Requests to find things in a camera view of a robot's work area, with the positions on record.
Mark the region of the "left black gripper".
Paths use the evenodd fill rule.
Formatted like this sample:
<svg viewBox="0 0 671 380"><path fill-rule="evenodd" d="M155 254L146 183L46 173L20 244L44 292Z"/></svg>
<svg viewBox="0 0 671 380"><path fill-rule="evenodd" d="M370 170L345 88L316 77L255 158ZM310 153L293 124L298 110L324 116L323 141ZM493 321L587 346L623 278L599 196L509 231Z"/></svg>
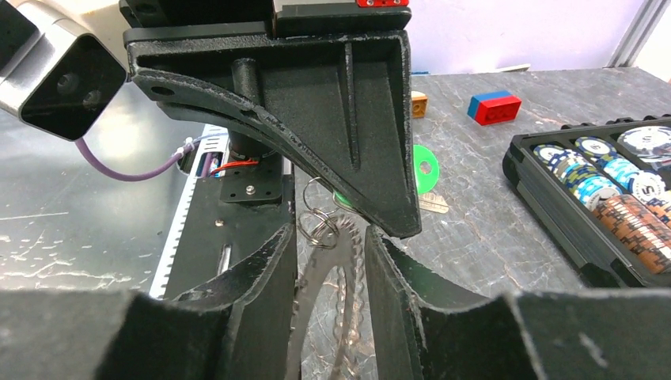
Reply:
<svg viewBox="0 0 671 380"><path fill-rule="evenodd" d="M118 6L132 27L123 35L131 80L167 116L260 141L390 236L421 231L410 43L401 30L411 20L408 1ZM290 38L176 28L196 25L263 26Z"/></svg>

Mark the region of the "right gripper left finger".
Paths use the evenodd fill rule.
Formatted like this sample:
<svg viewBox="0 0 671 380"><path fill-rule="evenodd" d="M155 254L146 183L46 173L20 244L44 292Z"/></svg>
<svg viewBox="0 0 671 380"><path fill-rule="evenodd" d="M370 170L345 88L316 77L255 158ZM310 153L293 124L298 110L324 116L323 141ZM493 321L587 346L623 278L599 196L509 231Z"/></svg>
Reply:
<svg viewBox="0 0 671 380"><path fill-rule="evenodd" d="M286 224L251 256L172 301L137 291L3 291L1 376L281 379L295 242Z"/></svg>

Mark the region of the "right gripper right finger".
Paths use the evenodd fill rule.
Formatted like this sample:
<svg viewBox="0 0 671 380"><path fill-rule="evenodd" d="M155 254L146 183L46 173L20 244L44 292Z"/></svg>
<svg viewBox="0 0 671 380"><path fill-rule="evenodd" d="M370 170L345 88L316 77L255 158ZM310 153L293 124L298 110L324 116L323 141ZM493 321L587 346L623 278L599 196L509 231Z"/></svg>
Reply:
<svg viewBox="0 0 671 380"><path fill-rule="evenodd" d="M488 298L380 228L364 257L381 379L667 379L670 293L512 291Z"/></svg>

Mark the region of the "green key tag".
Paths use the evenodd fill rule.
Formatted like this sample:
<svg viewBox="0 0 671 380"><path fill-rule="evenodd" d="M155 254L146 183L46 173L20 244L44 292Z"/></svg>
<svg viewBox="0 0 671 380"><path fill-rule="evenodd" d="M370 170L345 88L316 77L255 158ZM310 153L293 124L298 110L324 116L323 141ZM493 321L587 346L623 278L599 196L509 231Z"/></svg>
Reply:
<svg viewBox="0 0 671 380"><path fill-rule="evenodd" d="M422 195L433 190L440 178L440 165L435 154L425 146L413 146L413 165L417 192Z"/></svg>

